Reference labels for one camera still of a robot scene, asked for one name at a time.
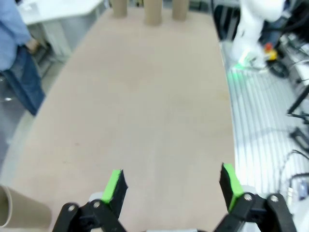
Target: person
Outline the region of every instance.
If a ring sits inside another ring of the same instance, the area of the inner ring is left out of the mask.
[[[0,73],[23,106],[36,115],[45,94],[30,51],[38,42],[32,38],[14,0],[0,0]]]

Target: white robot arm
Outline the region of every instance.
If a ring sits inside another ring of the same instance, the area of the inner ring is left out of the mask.
[[[240,22],[233,41],[231,58],[235,61],[247,57],[256,68],[266,66],[265,53],[258,40],[264,21],[280,18],[285,0],[240,0]]]

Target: screw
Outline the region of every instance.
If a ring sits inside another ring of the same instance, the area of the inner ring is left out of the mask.
[[[71,211],[73,211],[73,209],[75,209],[75,206],[74,206],[74,205],[71,205],[71,206],[69,207],[69,211],[71,212]]]
[[[93,207],[95,207],[95,208],[98,208],[100,206],[100,202],[95,202],[94,204],[93,204]]]
[[[252,200],[252,196],[250,194],[245,194],[244,198],[245,198],[246,201]]]
[[[270,197],[270,200],[273,201],[273,202],[278,202],[278,201],[279,201],[278,197],[276,197],[276,196],[274,196],[274,195],[272,195],[272,196]]]

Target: green tape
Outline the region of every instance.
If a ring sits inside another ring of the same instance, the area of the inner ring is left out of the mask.
[[[230,164],[230,163],[225,163],[223,164],[225,170],[227,171],[228,173],[228,176],[230,178],[230,184],[231,184],[231,189],[232,189],[232,192],[233,192],[233,196],[232,196],[232,199],[231,199],[231,203],[230,203],[230,206],[228,208],[228,211],[230,212],[235,203],[236,203],[236,200],[244,193],[243,191],[243,188],[236,176],[236,173],[235,173],[235,170],[233,168],[233,165]]]
[[[102,196],[102,199],[101,199],[106,204],[109,204],[110,201],[112,200],[112,196],[114,194],[117,182],[119,180],[120,173],[121,173],[121,170],[114,170],[112,172],[110,180],[107,183],[107,186],[104,190],[104,193],[103,193],[103,196]]]

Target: blue shirt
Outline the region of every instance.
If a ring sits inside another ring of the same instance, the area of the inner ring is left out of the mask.
[[[31,40],[27,26],[21,18],[14,0],[0,0],[0,71],[9,69],[15,59],[17,47]]]

